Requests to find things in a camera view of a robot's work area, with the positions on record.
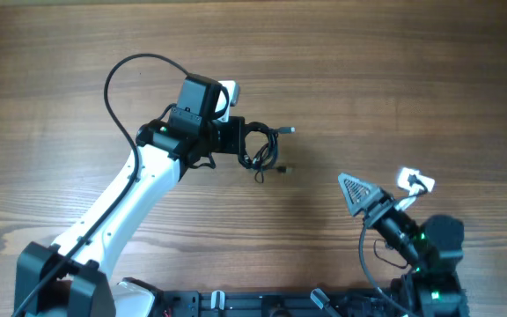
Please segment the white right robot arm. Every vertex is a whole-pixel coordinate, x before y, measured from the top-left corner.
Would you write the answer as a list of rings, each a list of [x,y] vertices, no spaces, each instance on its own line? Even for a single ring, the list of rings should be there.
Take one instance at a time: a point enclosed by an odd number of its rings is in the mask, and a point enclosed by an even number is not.
[[[463,222],[437,214],[419,225],[406,213],[419,197],[433,191],[435,180],[402,168],[397,187],[408,194],[400,198],[347,173],[338,175],[338,183],[349,214],[363,215],[358,259],[378,299],[401,316],[468,316],[466,291],[456,270],[464,257]],[[380,288],[366,264],[364,241],[369,230],[376,231],[406,261],[402,267],[408,272],[394,279],[388,291]]]

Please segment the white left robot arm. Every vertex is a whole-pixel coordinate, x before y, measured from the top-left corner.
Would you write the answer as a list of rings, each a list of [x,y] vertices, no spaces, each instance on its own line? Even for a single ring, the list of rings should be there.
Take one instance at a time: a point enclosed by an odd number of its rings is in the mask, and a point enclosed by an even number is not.
[[[158,313],[161,290],[110,278],[140,224],[188,170],[214,168],[215,153],[244,156],[245,120],[230,114],[239,93],[232,80],[187,75],[177,102],[139,129],[126,164],[90,209],[49,246],[32,242],[20,254],[14,315]]]

